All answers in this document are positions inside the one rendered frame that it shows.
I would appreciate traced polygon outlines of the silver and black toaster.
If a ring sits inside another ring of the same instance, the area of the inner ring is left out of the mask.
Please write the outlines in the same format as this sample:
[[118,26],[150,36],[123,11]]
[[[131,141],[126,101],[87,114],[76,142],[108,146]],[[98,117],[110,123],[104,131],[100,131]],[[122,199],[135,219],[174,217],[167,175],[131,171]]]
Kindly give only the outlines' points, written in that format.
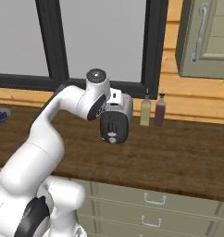
[[121,102],[106,104],[100,118],[101,138],[107,143],[125,143],[130,132],[133,112],[132,98],[121,95]]

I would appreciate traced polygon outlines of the yellow oil bottle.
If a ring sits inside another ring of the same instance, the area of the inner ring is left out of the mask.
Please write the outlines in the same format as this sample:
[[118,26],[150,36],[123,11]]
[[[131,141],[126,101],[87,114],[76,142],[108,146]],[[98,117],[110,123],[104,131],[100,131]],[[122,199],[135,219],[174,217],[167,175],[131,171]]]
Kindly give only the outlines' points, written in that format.
[[144,99],[141,103],[140,125],[148,126],[150,124],[151,102],[149,99],[149,89],[146,89]]

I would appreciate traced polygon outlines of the dark red vinegar bottle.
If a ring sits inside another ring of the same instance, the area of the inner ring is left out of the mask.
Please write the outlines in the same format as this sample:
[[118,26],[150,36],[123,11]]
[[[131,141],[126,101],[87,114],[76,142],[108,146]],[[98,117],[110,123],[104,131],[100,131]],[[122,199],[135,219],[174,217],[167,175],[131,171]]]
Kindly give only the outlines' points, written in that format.
[[165,93],[162,92],[160,94],[159,100],[156,102],[156,111],[155,111],[155,126],[156,127],[164,126],[164,119],[165,119],[165,112],[166,112],[166,103],[164,99],[165,99]]

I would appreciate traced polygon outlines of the black framed window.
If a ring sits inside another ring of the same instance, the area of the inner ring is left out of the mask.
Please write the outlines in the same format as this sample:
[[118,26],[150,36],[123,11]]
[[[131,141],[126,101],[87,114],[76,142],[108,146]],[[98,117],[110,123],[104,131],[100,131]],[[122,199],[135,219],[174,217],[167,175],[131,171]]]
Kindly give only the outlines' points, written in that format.
[[[84,88],[84,79],[71,78],[68,74],[59,0],[35,0],[35,5],[49,75],[0,74],[0,88],[52,92],[63,82]],[[167,13],[168,0],[146,0],[141,80],[112,81],[112,87],[133,98],[149,94],[150,99],[157,99]]]

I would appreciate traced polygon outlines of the green drawer front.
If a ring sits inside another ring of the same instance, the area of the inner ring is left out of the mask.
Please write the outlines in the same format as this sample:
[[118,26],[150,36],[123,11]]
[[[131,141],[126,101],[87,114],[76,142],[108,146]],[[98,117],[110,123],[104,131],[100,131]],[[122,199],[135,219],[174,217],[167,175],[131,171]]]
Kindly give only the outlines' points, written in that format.
[[[167,201],[163,206],[145,203],[143,200],[144,193],[148,193],[148,200],[160,202],[162,196],[165,195],[167,197]],[[98,202],[107,201],[114,202],[116,204],[151,207],[176,213],[187,213],[204,217],[224,217],[224,202],[221,201],[212,201],[171,193],[161,193],[95,181],[89,182],[87,194],[89,194],[92,198],[95,198],[93,210],[97,215],[100,215],[101,213],[101,207]]]
[[[150,207],[138,207],[114,202],[99,201],[100,215],[94,208],[94,198],[87,197],[85,204],[78,211],[78,219],[91,234],[104,237],[216,237],[219,222],[207,218],[195,218],[187,215],[173,214]],[[156,224],[162,218],[160,228],[144,226]]]

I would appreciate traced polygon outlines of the green cupboard door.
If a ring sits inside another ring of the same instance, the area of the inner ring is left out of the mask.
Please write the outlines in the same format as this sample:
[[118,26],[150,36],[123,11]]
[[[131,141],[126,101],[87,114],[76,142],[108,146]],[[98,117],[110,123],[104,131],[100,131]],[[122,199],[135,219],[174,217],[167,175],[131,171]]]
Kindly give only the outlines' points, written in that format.
[[208,14],[198,60],[224,61],[224,0],[193,0],[187,26],[186,53],[190,59],[195,50],[202,19],[199,7],[202,3],[208,3]]

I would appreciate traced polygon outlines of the green wall cupboard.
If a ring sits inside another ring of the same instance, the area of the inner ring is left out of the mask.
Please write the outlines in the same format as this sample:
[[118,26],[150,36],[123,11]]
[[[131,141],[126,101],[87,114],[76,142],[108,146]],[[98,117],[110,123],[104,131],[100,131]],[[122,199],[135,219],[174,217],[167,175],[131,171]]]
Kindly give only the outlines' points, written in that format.
[[176,46],[176,62],[179,75],[186,78],[224,79],[224,61],[198,60],[192,65],[186,53],[186,35],[193,0],[183,0],[180,14],[180,27]]

